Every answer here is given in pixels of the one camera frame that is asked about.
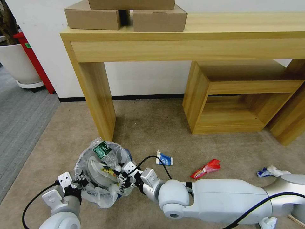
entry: trash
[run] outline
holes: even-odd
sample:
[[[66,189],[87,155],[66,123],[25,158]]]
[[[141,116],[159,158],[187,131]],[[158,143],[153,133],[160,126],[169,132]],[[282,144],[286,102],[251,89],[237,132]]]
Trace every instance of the trash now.
[[[96,203],[99,208],[110,208],[121,196],[131,193],[133,187],[120,191],[116,171],[132,161],[130,152],[119,144],[97,138],[79,156],[74,167],[75,180],[82,173],[89,184],[82,189],[82,198]]]
[[[261,222],[259,222],[259,225],[261,229],[275,229],[276,222],[277,218],[275,217],[265,217]]]
[[[256,174],[257,174],[257,176],[259,178],[272,176],[271,172],[269,172],[266,167],[264,167],[261,170],[257,171]]]
[[[271,166],[268,166],[267,168],[266,167],[262,168],[256,174],[257,174],[257,176],[259,178],[261,178],[261,177],[268,177],[268,176],[279,177],[281,175],[291,174],[291,172],[278,170],[276,167],[271,165]]]
[[[160,158],[160,160],[165,165],[173,165],[173,158],[170,156],[166,156],[165,154],[161,153],[159,150],[157,151],[157,157]],[[156,164],[162,164],[159,159],[156,158]]]
[[[211,172],[220,170],[221,167],[220,167],[219,162],[220,161],[217,159],[211,160],[205,166],[201,167],[196,172],[194,172],[192,175],[190,175],[190,177],[193,179],[198,179],[198,178],[202,177],[203,175],[205,175],[206,173],[211,173]]]

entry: beige carpet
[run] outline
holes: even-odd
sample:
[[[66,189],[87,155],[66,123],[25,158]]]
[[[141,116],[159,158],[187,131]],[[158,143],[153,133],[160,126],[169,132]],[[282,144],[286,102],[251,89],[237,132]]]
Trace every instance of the beige carpet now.
[[[161,152],[174,157],[168,170],[174,179],[191,181],[189,175],[213,158],[221,160],[222,169],[208,178],[243,179],[264,186],[274,177],[258,178],[256,171],[275,165],[292,173],[305,174],[305,136],[283,147],[268,131],[259,133],[191,135],[182,109],[181,99],[114,101],[117,114],[114,142],[132,152],[135,161]],[[0,228],[22,228],[21,214],[25,205],[65,171],[72,171],[79,154],[97,137],[90,112],[84,102],[62,103],[53,116],[19,176],[0,205]],[[151,159],[142,167],[152,167],[166,179],[161,166]],[[26,222],[38,228],[50,216],[42,199],[29,208]],[[171,220],[159,206],[139,190],[121,198],[111,209],[98,209],[83,201],[82,228],[206,228],[224,225],[198,219]],[[257,225],[238,228],[258,228]],[[286,217],[278,220],[277,229],[301,229]]]

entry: black cable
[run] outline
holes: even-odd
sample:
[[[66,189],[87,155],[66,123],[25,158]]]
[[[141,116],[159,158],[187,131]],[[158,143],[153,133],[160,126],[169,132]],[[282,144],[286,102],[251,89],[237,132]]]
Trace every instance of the black cable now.
[[[158,157],[155,156],[155,155],[151,155],[151,156],[148,156],[148,157],[144,158],[143,161],[141,161],[141,162],[140,162],[140,163],[139,163],[130,173],[127,174],[127,176],[129,176],[130,174],[132,174],[136,169],[138,169],[138,168],[141,166],[141,164],[143,164],[147,159],[152,158],[152,157],[158,158]],[[159,159],[159,161],[161,162],[161,164],[163,165],[163,167],[164,167],[164,169],[165,169],[165,171],[166,171],[166,173],[167,173],[169,179],[172,180],[171,175],[169,174],[169,172],[167,171],[167,168],[165,167],[165,164],[161,161],[160,158],[158,158],[158,159]]]
[[[252,208],[250,208],[248,211],[246,211],[244,214],[242,214],[242,216],[240,216],[237,220],[235,220],[233,223],[231,223],[229,226],[223,228],[223,229],[232,229],[238,226],[238,223],[243,220],[248,214],[250,214],[252,211],[254,211],[256,208],[260,207],[261,205],[263,205],[264,203],[268,202],[269,200],[279,197],[279,196],[285,196],[285,195],[293,195],[293,196],[300,196],[305,198],[305,195],[299,194],[299,193],[295,193],[295,192],[281,192],[278,194],[274,194],[272,196],[269,196],[268,198],[262,200],[261,202],[257,203],[256,205],[254,205]]]
[[[29,206],[32,204],[32,202],[37,198],[39,197],[43,192],[45,192],[46,190],[48,190],[49,188],[53,187],[53,186],[56,186],[56,185],[60,185],[59,181],[56,180],[52,185],[46,187],[45,189],[43,189],[40,193],[38,193],[28,204],[27,206],[25,207],[23,213],[22,213],[22,225],[25,229],[29,229],[25,223],[25,213],[27,211],[27,209],[29,208]]]

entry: gray carpet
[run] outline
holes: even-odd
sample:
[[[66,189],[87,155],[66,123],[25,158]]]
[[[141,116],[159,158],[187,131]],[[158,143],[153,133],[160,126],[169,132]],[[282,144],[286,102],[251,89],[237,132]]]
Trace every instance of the gray carpet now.
[[[0,202],[58,106],[56,94],[22,89],[0,68]]]

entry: red wrapper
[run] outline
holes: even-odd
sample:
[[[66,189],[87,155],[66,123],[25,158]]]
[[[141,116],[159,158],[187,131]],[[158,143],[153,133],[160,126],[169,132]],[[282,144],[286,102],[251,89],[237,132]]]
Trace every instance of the red wrapper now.
[[[190,177],[197,180],[200,177],[202,177],[203,175],[205,175],[206,173],[215,172],[217,170],[220,170],[219,162],[220,161],[217,159],[211,160],[205,166],[201,167],[196,172],[194,172],[192,175],[190,175]]]

